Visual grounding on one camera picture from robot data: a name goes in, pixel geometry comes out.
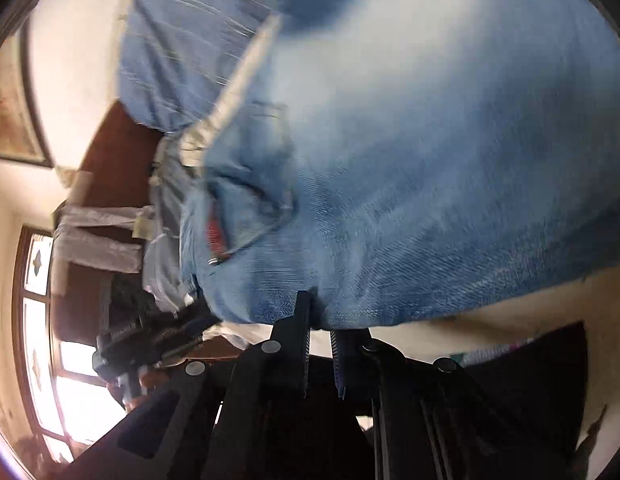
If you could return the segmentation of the blue denim jeans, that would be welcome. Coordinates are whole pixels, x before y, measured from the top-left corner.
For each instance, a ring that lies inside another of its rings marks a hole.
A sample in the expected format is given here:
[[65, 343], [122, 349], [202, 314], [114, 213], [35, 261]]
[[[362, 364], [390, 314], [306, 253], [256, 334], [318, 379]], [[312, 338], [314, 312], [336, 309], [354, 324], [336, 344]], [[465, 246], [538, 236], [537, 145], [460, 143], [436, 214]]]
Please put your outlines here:
[[287, 0], [184, 204], [185, 295], [324, 330], [620, 263], [620, 0]]

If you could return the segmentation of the cream leaf-print blanket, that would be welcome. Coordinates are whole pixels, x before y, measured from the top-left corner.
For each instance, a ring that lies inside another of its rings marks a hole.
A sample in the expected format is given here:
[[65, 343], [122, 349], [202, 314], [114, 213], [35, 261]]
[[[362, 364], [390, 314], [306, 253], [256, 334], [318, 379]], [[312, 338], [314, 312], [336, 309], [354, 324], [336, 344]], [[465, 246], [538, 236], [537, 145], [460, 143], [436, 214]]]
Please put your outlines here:
[[[470, 365], [577, 322], [587, 335], [588, 384], [568, 479], [620, 479], [620, 266], [455, 318], [370, 334], [412, 360]], [[368, 408], [336, 392], [331, 362], [308, 359], [302, 448], [284, 479], [375, 479], [372, 428]]]

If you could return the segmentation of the blue striped bed sheet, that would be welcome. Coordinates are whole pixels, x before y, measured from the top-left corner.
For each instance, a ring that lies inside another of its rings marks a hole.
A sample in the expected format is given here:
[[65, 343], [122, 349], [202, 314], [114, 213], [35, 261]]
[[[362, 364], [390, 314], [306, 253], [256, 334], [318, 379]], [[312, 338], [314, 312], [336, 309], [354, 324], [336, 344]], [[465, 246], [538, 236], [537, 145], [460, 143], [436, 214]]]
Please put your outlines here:
[[207, 116], [282, 0], [132, 0], [118, 70], [134, 122], [180, 132]]

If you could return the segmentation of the wooden window frame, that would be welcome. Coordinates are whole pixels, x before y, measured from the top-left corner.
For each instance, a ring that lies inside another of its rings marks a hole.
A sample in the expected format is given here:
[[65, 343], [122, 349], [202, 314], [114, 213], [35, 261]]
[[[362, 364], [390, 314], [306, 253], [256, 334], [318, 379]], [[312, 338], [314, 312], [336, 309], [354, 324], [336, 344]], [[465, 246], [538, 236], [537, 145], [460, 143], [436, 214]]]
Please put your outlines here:
[[28, 422], [44, 456], [75, 460], [125, 411], [89, 364], [89, 344], [62, 341], [52, 330], [52, 234], [22, 226], [12, 280], [14, 360]]

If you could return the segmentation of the framed wall picture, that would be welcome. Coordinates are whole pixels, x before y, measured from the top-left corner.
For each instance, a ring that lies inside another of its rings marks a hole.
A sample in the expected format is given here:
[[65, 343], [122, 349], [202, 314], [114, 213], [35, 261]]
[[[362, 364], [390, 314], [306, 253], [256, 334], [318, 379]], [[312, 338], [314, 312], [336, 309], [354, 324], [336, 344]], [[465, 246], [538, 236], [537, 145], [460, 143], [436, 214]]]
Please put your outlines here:
[[34, 110], [27, 32], [21, 27], [0, 47], [0, 160], [52, 168]]

